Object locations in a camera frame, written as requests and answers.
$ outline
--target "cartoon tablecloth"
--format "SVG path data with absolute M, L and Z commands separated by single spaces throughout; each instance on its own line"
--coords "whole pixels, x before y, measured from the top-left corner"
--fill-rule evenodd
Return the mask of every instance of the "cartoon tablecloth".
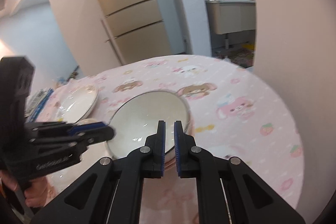
M 295 122 L 280 97 L 262 80 L 214 58 L 175 55 L 152 58 L 89 76 L 57 89 L 38 121 L 55 120 L 59 103 L 77 88 L 93 84 L 99 98 L 90 117 L 109 123 L 131 98 L 150 90 L 171 90 L 189 103 L 196 144 L 214 156 L 238 156 L 292 207 L 300 197 L 304 158 Z M 106 144 L 90 146 L 83 161 L 50 175 L 63 190 L 103 156 Z M 176 169 L 144 182 L 140 223 L 198 223 L 196 182 Z

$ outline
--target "human hand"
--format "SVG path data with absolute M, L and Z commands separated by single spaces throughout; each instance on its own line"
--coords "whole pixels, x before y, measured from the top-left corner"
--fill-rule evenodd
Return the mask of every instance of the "human hand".
M 16 179 L 7 171 L 0 170 L 2 183 L 10 190 L 17 191 L 19 189 Z M 36 178 L 30 181 L 31 187 L 25 190 L 26 205 L 28 207 L 43 207 L 48 196 L 48 181 L 46 177 Z

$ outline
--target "table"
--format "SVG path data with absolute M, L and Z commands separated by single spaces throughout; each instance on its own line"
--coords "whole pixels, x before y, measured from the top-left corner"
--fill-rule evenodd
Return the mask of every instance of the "table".
M 183 96 L 198 146 L 217 157 L 240 157 L 296 207 L 304 168 L 300 136 L 283 101 L 257 76 L 215 58 L 152 58 L 71 81 L 54 92 L 38 120 L 52 121 L 59 102 L 88 84 L 99 88 L 99 102 L 90 117 L 105 123 L 141 93 L 164 89 Z M 49 178 L 61 191 L 108 155 L 106 144 L 90 146 L 80 164 Z M 140 223 L 198 223 L 195 179 L 178 178 L 175 168 L 167 170 L 162 179 L 145 179 Z

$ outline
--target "silver bolt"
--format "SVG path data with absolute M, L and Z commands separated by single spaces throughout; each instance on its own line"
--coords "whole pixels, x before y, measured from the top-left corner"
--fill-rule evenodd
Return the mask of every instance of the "silver bolt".
M 110 158 L 107 158 L 107 157 L 101 158 L 100 161 L 99 161 L 99 163 L 101 165 L 108 165 L 108 164 L 110 164 L 110 162 L 111 162 Z
M 140 152 L 141 153 L 148 153 L 150 150 L 151 150 L 151 148 L 148 147 L 148 146 L 140 147 Z
M 202 151 L 202 148 L 200 148 L 198 146 L 193 146 L 190 150 L 191 150 L 191 152 L 199 153 L 199 152 Z
M 240 164 L 240 158 L 237 158 L 237 157 L 232 157 L 231 159 L 230 159 L 230 162 L 232 163 L 232 164 L 234 164 L 234 165 L 238 165 L 238 164 Z

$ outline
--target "beige refrigerator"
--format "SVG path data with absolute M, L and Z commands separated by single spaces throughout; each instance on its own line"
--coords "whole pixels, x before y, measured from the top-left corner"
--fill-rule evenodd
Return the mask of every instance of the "beige refrigerator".
M 98 0 L 124 64 L 171 54 L 157 0 Z

